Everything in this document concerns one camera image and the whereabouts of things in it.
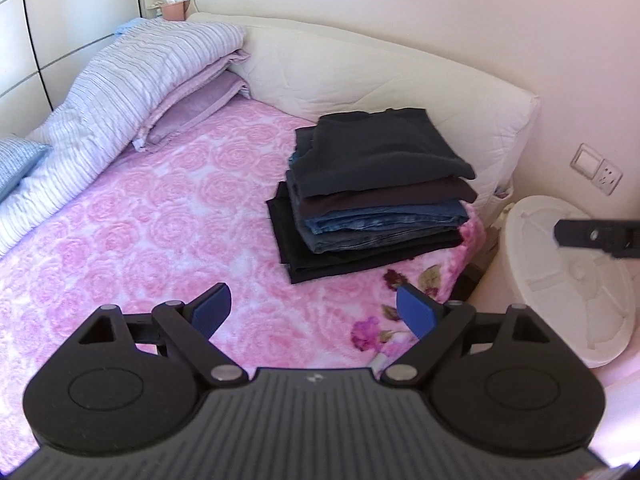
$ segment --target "light switch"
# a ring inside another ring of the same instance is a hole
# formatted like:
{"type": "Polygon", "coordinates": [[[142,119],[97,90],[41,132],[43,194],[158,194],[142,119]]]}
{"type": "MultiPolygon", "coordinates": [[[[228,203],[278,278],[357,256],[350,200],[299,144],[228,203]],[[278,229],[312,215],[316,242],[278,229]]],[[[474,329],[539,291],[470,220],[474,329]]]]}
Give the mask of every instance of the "light switch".
{"type": "Polygon", "coordinates": [[[604,157],[591,146],[581,144],[574,156],[574,160],[571,161],[571,167],[588,179],[592,179],[603,160],[604,157]]]}

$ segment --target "stack of folded clothes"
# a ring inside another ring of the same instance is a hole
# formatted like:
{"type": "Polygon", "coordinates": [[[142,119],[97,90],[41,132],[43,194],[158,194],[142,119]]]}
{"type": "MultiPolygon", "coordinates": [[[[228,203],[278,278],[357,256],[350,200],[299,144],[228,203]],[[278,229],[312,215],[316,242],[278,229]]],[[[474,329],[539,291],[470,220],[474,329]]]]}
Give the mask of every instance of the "stack of folded clothes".
{"type": "Polygon", "coordinates": [[[267,202],[291,283],[459,245],[476,174],[419,108],[326,115],[296,130],[267,202]]]}

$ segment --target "white plastic lid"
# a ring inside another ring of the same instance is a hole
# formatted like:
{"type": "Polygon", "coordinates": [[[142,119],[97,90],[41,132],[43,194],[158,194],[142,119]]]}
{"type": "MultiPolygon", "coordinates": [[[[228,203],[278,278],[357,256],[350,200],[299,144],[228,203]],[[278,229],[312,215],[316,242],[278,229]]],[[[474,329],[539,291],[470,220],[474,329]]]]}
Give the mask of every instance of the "white plastic lid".
{"type": "Polygon", "coordinates": [[[514,292],[590,367],[626,348],[636,303],[625,264],[600,251],[559,247],[560,219],[585,219],[573,205],[548,196],[518,202],[502,230],[505,269],[514,292]]]}

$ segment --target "electrical outlet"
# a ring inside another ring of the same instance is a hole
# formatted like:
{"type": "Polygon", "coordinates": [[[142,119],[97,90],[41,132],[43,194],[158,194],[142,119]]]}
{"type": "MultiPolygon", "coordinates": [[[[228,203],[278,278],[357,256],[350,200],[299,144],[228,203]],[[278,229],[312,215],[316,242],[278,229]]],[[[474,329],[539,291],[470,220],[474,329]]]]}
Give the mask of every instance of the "electrical outlet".
{"type": "Polygon", "coordinates": [[[606,158],[600,164],[596,176],[591,179],[591,183],[604,194],[610,195],[622,178],[622,171],[616,168],[610,160],[606,158]]]}

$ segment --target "pink blanket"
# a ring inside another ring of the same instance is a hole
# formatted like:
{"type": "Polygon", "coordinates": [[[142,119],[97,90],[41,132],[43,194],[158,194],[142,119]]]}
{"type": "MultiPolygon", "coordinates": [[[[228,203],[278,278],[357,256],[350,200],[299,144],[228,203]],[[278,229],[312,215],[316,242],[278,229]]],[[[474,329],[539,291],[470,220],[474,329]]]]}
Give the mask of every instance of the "pink blanket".
{"type": "MultiPolygon", "coordinates": [[[[21,408],[30,377],[100,304],[148,312],[227,282],[232,314],[212,341],[253,371],[367,365],[375,350],[356,348],[351,329],[394,304],[402,276],[448,298],[484,237],[472,208],[457,248],[289,284],[264,202],[283,177],[293,129],[307,125],[234,98],[160,152],[127,150],[0,260],[0,470],[35,448],[21,408]]],[[[402,325],[381,318],[376,329],[402,325]]]]}

